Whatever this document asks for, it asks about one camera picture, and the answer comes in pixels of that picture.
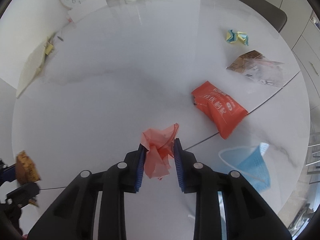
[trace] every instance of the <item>pink object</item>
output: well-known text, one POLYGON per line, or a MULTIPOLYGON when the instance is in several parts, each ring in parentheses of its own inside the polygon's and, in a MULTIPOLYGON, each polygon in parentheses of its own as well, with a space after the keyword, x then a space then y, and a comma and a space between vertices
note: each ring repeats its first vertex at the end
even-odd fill
POLYGON ((144 172, 151 178, 158 178, 169 175, 169 156, 173 158, 173 144, 179 124, 158 130, 149 128, 141 135, 141 144, 148 150, 144 163, 144 172))

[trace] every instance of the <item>blue face mask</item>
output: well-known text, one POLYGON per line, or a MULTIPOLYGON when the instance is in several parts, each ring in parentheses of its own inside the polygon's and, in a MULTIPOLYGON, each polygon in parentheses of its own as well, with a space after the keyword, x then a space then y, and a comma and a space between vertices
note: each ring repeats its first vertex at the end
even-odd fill
POLYGON ((239 171, 256 191, 262 192, 270 187, 269 171, 263 160, 268 147, 267 143, 260 143, 253 151, 252 147, 236 147, 222 150, 218 155, 225 165, 239 171))

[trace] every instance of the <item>red snack package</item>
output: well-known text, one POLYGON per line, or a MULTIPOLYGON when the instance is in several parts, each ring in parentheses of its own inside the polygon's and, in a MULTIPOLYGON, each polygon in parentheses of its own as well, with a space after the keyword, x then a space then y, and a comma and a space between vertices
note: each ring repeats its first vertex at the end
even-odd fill
POLYGON ((227 139, 248 114, 231 96, 217 89, 209 81, 193 90, 191 94, 195 98, 196 107, 216 124, 223 139, 227 139))

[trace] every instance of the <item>round table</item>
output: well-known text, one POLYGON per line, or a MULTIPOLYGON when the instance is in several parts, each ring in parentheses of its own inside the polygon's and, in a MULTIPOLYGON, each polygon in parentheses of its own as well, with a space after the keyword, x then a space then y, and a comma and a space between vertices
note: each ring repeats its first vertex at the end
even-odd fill
MULTIPOLYGON (((221 149, 269 143, 271 188, 261 194, 281 209, 305 160, 310 114, 299 66, 261 15, 238 0, 141 0, 100 9, 59 35, 13 115, 13 152, 34 160, 42 189, 107 170, 138 148, 144 130, 178 122, 183 148, 217 171, 221 149), (247 32, 249 46, 228 44, 229 29, 247 32), (226 70, 254 49, 285 63, 282 89, 226 70), (250 113, 227 140, 193 106, 191 91, 206 80, 250 113)), ((192 238, 195 198, 181 193, 174 165, 162 181, 145 176, 140 192, 125 198, 128 239, 192 238)))

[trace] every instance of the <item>mask ear loop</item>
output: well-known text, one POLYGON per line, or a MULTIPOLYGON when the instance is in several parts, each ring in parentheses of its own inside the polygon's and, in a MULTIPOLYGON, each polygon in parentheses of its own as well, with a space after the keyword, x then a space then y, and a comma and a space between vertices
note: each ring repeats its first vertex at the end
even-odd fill
MULTIPOLYGON (((239 147, 230 148, 229 150, 234 150, 234 149, 238 149, 238 148, 239 148, 239 147)), ((219 152, 218 152, 218 156, 219 156, 220 160, 221 160, 225 165, 229 166, 229 167, 232 168, 233 170, 239 171, 240 173, 242 173, 242 174, 244 174, 244 175, 247 175, 247 176, 249 176, 249 177, 251 177, 251 178, 253 178, 253 179, 257 179, 257 180, 259 180, 259 181, 261 181, 261 182, 263 182, 263 183, 266 184, 266 181, 265 181, 264 179, 257 178, 257 177, 255 177, 255 176, 251 175, 250 173, 247 173, 247 172, 245 172, 245 171, 241 171, 241 170, 237 169, 236 167, 232 166, 231 164, 229 164, 228 162, 226 162, 226 161, 222 158, 222 156, 221 156, 221 154, 222 154, 224 151, 225 151, 225 150, 219 151, 219 152)))

